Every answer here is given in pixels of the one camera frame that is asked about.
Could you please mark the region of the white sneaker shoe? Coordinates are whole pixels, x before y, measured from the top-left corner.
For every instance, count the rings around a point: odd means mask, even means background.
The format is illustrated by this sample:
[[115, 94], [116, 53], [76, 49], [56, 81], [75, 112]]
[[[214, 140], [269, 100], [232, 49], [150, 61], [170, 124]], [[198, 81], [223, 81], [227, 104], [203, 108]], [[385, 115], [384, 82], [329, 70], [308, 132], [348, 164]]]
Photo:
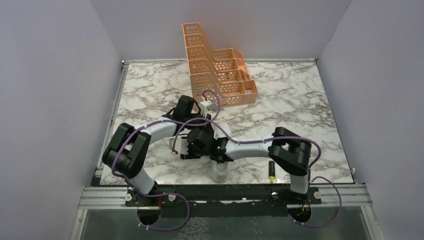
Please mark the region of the white sneaker shoe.
[[232, 136], [230, 126], [225, 122], [218, 122], [218, 126], [213, 125], [213, 137], [215, 139], [212, 145], [212, 178], [217, 183], [224, 183], [229, 177], [229, 158], [225, 155], [224, 150], [228, 142], [228, 137]]

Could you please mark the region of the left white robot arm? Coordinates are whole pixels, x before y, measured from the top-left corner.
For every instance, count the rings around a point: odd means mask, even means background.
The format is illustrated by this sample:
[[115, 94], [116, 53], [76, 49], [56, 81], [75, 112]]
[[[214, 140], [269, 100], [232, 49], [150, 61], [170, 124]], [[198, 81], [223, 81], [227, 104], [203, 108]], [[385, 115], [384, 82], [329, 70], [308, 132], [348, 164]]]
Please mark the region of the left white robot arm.
[[104, 150], [101, 161], [112, 170], [116, 177], [125, 179], [133, 188], [137, 189], [138, 199], [144, 205], [152, 205], [157, 200], [155, 181], [143, 169], [149, 146], [159, 140], [174, 137], [180, 127], [189, 120], [184, 129], [192, 130], [202, 126], [211, 119], [210, 107], [193, 112], [193, 107], [201, 107], [194, 98], [182, 95], [169, 112], [159, 119], [141, 125], [132, 126], [122, 123], [118, 126], [110, 142]]

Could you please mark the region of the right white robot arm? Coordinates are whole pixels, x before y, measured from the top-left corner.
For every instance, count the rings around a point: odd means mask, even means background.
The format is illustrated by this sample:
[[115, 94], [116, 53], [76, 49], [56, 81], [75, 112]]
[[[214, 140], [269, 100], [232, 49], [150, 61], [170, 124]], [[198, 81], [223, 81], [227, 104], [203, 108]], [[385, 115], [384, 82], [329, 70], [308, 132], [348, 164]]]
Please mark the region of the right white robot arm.
[[263, 137], [230, 138], [210, 127], [192, 129], [183, 137], [181, 159], [208, 157], [216, 163], [245, 158], [270, 158], [290, 176], [289, 199], [300, 204], [309, 196], [309, 160], [312, 143], [284, 127]]

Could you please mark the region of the orange plastic file organizer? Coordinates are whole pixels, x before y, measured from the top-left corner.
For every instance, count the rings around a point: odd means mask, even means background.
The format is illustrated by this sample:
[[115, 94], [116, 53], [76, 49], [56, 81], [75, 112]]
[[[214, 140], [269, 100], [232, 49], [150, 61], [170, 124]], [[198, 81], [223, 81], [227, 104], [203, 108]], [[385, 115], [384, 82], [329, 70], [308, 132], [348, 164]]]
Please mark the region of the orange plastic file organizer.
[[194, 99], [219, 99], [222, 108], [256, 102], [258, 88], [240, 51], [212, 48], [200, 23], [184, 23], [182, 31]]

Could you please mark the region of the black yellow highlighter marker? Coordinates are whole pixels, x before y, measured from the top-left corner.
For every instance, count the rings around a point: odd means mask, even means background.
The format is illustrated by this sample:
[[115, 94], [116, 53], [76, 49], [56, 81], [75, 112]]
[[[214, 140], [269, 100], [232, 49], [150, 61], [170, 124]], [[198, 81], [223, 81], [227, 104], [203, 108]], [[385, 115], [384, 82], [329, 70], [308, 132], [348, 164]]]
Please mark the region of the black yellow highlighter marker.
[[273, 160], [268, 162], [268, 178], [270, 183], [273, 184], [276, 178], [275, 162]]

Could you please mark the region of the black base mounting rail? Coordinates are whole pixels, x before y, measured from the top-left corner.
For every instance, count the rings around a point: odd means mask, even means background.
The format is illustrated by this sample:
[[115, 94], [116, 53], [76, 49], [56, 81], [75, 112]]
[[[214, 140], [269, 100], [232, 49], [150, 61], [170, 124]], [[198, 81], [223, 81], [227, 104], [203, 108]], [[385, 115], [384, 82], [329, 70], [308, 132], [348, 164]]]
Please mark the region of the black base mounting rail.
[[321, 204], [317, 187], [305, 195], [288, 183], [267, 184], [159, 184], [148, 197], [128, 189], [125, 206], [141, 214], [163, 218], [286, 217], [289, 212]]

